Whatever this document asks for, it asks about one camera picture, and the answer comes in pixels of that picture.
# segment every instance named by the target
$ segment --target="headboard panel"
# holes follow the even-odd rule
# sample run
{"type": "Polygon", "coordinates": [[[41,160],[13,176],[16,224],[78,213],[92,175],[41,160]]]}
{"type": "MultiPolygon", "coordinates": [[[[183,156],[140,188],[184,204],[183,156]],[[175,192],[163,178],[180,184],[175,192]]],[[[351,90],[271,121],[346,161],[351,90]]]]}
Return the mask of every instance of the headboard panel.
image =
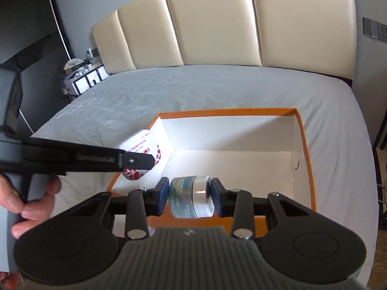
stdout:
{"type": "Polygon", "coordinates": [[[355,0],[133,0],[92,33],[110,74],[193,64],[355,71],[355,0]]]}

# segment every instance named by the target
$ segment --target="bed sheet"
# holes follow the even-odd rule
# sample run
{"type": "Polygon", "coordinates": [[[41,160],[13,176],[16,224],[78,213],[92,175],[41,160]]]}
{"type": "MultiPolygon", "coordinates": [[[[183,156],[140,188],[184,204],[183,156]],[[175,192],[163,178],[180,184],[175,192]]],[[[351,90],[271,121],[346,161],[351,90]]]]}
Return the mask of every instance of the bed sheet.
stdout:
{"type": "MultiPolygon", "coordinates": [[[[35,136],[115,147],[158,112],[296,107],[305,125],[324,216],[355,231],[367,259],[367,283],[377,238],[378,200],[368,132],[351,88],[336,78],[271,67],[193,65],[110,76],[58,112],[35,136]]],[[[62,177],[54,215],[103,191],[112,174],[62,177]]]]}

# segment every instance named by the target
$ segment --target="gray ribbed surface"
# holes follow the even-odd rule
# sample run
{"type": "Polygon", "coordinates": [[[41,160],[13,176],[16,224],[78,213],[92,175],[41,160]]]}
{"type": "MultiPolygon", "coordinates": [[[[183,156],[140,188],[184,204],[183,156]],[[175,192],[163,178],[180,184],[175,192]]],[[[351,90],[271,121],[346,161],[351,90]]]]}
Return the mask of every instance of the gray ribbed surface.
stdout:
{"type": "Polygon", "coordinates": [[[149,239],[129,241],[113,265],[86,282],[61,287],[26,282],[19,289],[363,289],[355,280],[335,285],[295,282],[274,271],[252,241],[231,238],[221,227],[192,230],[187,236],[187,228],[159,228],[149,239]]]}

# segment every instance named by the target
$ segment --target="human hand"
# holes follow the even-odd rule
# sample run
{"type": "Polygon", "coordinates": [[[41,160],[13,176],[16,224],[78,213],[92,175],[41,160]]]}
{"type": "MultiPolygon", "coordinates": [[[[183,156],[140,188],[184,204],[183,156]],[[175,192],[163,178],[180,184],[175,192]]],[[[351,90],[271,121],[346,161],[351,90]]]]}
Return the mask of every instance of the human hand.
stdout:
{"type": "Polygon", "coordinates": [[[20,213],[24,219],[27,219],[12,226],[11,232],[15,238],[18,239],[24,232],[50,218],[55,204],[54,195],[58,194],[60,189],[60,179],[54,177],[46,185],[46,194],[39,201],[23,204],[8,180],[0,175],[0,206],[13,213],[20,213]]]}

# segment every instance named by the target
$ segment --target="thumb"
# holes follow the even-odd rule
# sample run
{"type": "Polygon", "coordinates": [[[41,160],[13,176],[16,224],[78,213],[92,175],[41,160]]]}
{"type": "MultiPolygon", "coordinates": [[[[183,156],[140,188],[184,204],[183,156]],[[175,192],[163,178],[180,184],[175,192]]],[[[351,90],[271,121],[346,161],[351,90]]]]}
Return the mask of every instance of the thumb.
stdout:
{"type": "Polygon", "coordinates": [[[0,174],[0,206],[13,213],[20,213],[23,210],[22,203],[18,193],[9,184],[8,180],[0,174]]]}

